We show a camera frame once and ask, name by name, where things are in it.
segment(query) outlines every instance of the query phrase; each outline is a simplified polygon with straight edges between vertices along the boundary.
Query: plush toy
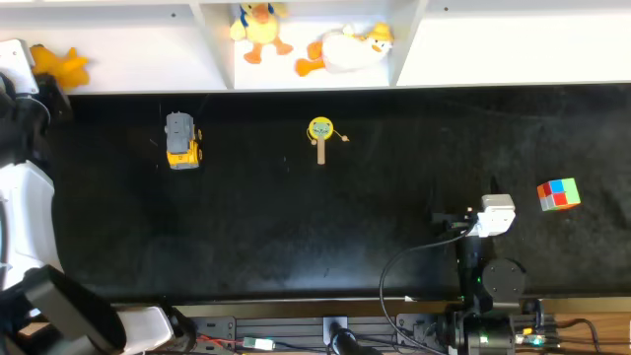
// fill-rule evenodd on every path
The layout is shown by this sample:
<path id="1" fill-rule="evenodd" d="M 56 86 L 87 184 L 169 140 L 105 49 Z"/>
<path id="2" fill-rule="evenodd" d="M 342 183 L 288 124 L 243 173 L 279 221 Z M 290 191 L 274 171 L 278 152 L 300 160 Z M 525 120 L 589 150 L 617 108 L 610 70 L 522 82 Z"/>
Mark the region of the plush toy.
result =
<path id="1" fill-rule="evenodd" d="M 296 72 L 304 77 L 321 68 L 331 73 L 365 68 L 384 59 L 392 42 L 389 26 L 384 23 L 376 24 L 366 37 L 355 35 L 353 28 L 347 25 L 341 32 L 330 32 L 322 41 L 311 43 L 307 47 L 310 60 L 298 59 Z"/>
<path id="2" fill-rule="evenodd" d="M 278 37 L 279 24 L 276 16 L 287 17 L 287 8 L 279 3 L 243 3 L 241 16 L 230 27 L 230 37 L 233 40 L 247 38 L 253 44 L 251 52 L 244 55 L 251 64 L 260 63 L 260 52 L 269 43 L 276 46 L 276 53 L 285 55 L 294 47 L 283 43 Z"/>
<path id="3" fill-rule="evenodd" d="M 75 89 L 80 85 L 88 85 L 90 77 L 84 66 L 88 58 L 77 55 L 77 49 L 70 48 L 65 57 L 58 57 L 43 45 L 31 47 L 31 55 L 35 61 L 34 74 L 50 74 L 64 91 Z"/>

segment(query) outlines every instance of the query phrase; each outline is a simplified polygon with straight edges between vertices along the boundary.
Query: colorful cube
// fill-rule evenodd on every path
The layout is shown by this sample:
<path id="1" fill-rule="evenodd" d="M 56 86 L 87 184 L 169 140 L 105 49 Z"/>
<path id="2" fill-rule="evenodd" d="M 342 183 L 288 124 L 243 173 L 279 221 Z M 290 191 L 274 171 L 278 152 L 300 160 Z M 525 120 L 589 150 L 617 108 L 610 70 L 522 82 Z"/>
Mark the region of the colorful cube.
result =
<path id="1" fill-rule="evenodd" d="M 544 211 L 572 208 L 581 203 L 579 190 L 573 178 L 548 181 L 536 188 Z"/>

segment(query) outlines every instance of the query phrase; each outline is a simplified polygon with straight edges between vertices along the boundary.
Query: white stuffed duck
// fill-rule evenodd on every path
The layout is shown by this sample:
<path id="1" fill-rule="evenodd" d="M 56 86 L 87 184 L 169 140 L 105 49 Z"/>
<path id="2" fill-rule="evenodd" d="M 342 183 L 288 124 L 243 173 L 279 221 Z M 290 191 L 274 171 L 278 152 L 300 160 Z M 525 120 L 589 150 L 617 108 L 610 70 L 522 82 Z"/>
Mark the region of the white stuffed duck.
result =
<path id="1" fill-rule="evenodd" d="M 380 62 L 392 48 L 393 38 L 388 25 L 377 23 L 366 37 L 355 35 L 351 26 L 330 32 L 322 41 L 307 47 L 310 60 L 299 59 L 296 72 L 304 77 L 314 70 L 326 68 L 331 73 L 342 73 L 365 68 Z"/>

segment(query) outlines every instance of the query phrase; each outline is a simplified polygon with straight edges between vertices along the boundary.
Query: green cube face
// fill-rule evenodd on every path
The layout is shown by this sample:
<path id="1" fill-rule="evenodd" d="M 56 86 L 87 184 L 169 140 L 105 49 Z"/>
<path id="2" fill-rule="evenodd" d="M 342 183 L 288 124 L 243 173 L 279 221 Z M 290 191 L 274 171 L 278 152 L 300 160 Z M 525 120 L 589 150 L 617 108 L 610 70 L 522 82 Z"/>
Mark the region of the green cube face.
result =
<path id="1" fill-rule="evenodd" d="M 563 190 L 565 190 L 565 197 L 568 200 L 568 204 L 581 203 L 581 197 L 579 197 L 579 190 L 576 188 L 576 182 L 573 178 L 564 178 Z"/>

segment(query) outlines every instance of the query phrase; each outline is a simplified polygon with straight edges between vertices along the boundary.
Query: toy truck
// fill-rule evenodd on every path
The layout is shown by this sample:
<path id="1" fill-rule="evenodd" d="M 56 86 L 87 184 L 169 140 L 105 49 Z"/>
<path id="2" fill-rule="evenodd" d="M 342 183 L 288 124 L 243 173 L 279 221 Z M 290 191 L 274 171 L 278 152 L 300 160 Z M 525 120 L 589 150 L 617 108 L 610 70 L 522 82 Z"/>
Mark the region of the toy truck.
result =
<path id="1" fill-rule="evenodd" d="M 167 160 L 171 169 L 195 169 L 201 163 L 201 129 L 195 130 L 193 117 L 183 112 L 167 116 Z"/>

